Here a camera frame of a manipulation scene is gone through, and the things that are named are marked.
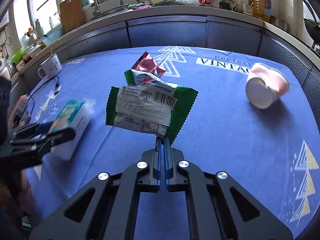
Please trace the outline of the blue patterned tablecloth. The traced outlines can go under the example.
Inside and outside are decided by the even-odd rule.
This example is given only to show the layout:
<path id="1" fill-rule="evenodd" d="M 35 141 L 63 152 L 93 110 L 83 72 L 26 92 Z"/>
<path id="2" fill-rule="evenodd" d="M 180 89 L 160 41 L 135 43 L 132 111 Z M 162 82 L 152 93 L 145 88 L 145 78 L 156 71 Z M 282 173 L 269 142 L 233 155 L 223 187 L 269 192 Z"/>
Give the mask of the blue patterned tablecloth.
<path id="1" fill-rule="evenodd" d="M 147 51 L 166 72 L 163 80 L 198 91 L 174 141 L 203 171 L 226 171 L 298 236 L 319 207 L 319 130 L 311 106 L 286 66 L 244 54 L 191 47 L 105 51 L 63 62 L 57 81 L 37 84 L 32 121 L 49 122 L 71 99 L 94 99 L 94 113 L 69 161 L 43 159 L 42 173 L 27 171 L 39 224 L 98 173 L 122 172 L 153 148 L 155 136 L 106 126 L 111 87 Z M 261 62 L 279 70 L 290 89 L 266 110 L 245 93 L 247 74 Z M 57 94 L 55 84 L 60 85 Z"/>

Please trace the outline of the wooden cutting board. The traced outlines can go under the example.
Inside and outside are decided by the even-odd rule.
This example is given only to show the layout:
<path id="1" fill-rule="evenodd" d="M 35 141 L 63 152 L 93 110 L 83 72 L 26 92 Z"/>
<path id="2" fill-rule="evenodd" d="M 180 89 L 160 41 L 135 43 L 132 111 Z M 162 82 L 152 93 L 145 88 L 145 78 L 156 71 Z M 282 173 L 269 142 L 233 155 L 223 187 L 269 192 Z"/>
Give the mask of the wooden cutting board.
<path id="1" fill-rule="evenodd" d="M 60 20 L 64 34 L 84 25 L 86 22 L 81 0 L 65 0 L 60 3 Z"/>

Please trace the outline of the white mug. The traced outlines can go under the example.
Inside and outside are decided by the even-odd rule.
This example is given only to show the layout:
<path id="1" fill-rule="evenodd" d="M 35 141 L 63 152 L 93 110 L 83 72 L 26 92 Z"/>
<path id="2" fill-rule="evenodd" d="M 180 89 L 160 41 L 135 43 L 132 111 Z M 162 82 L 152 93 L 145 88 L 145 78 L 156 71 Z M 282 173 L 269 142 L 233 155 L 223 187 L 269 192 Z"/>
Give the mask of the white mug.
<path id="1" fill-rule="evenodd" d="M 38 69 L 38 75 L 41 79 L 52 79 L 56 77 L 62 71 L 61 62 L 57 54 L 52 55 L 41 63 Z"/>

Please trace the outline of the dark red foil wrapper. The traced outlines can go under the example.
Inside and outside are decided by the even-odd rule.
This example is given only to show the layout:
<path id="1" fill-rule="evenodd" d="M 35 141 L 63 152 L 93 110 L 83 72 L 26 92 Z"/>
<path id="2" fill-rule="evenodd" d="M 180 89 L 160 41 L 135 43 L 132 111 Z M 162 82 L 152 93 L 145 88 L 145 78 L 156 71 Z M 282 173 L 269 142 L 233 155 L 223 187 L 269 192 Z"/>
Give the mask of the dark red foil wrapper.
<path id="1" fill-rule="evenodd" d="M 165 68 L 158 64 L 147 51 L 142 54 L 131 69 L 151 73 L 157 77 L 162 77 L 165 73 Z"/>

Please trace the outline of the green white snack wrapper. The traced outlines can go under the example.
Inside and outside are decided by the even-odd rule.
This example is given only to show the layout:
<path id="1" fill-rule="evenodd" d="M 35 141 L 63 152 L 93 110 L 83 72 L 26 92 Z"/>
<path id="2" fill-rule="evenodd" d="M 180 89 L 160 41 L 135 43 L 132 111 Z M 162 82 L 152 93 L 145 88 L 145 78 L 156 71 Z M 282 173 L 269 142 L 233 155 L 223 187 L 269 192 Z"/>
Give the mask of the green white snack wrapper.
<path id="1" fill-rule="evenodd" d="M 168 83 L 154 74 L 129 69 L 126 85 L 111 87 L 107 126 L 167 138 L 172 144 L 182 129 L 198 91 Z"/>

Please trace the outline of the black wok with lid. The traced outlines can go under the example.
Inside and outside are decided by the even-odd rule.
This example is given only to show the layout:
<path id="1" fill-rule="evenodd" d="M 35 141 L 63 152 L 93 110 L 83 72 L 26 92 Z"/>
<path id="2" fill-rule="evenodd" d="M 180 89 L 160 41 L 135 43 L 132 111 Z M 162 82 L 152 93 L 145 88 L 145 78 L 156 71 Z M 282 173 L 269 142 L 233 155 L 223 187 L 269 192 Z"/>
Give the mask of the black wok with lid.
<path id="1" fill-rule="evenodd" d="M 315 45 L 319 46 L 319 22 L 317 21 L 316 15 L 313 12 L 313 9 L 311 5 L 308 3 L 308 1 L 307 0 L 302 0 L 302 1 L 306 5 L 308 11 L 312 16 L 312 19 L 304 18 L 304 24 L 309 36 L 313 40 L 312 48 L 314 48 Z"/>

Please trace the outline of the pink white paper cup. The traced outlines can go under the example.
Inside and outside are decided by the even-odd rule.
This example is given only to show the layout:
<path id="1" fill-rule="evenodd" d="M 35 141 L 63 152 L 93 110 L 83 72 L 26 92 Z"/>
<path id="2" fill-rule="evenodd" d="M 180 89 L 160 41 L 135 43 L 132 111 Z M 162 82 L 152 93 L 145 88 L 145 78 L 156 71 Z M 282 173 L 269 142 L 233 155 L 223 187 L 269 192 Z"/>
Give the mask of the pink white paper cup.
<path id="1" fill-rule="evenodd" d="M 258 62 L 248 73 L 245 92 L 254 107 L 265 110 L 289 89 L 289 81 L 280 71 Z"/>

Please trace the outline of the white tissue pack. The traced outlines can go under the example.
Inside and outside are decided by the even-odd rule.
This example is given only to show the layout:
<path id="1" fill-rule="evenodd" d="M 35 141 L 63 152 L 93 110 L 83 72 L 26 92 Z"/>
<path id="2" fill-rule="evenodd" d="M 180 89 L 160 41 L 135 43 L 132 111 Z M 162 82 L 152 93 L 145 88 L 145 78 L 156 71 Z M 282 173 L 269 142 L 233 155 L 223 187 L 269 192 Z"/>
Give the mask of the white tissue pack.
<path id="1" fill-rule="evenodd" d="M 64 128 L 72 128 L 75 138 L 71 141 L 54 146 L 50 151 L 62 160 L 70 160 L 94 113 L 94 99 L 72 99 L 61 109 L 49 132 L 56 132 Z"/>

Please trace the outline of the yellow cooking oil bottle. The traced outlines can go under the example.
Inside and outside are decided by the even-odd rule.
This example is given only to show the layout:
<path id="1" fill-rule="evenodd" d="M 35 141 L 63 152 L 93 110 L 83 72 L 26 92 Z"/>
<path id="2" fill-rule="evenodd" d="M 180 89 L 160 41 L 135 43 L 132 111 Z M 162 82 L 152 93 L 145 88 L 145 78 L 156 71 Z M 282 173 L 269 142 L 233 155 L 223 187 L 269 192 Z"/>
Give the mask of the yellow cooking oil bottle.
<path id="1" fill-rule="evenodd" d="M 254 0 L 253 16 L 262 21 L 269 22 L 271 18 L 271 0 Z"/>

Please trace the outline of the white plastic bag on counter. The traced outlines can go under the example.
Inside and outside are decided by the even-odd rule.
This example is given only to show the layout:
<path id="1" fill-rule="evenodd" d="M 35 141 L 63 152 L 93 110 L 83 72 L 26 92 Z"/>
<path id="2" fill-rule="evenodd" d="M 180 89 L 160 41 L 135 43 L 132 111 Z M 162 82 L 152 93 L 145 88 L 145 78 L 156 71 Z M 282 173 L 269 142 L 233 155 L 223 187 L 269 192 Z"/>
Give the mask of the white plastic bag on counter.
<path id="1" fill-rule="evenodd" d="M 175 4 L 199 6 L 200 0 L 172 0 Z"/>

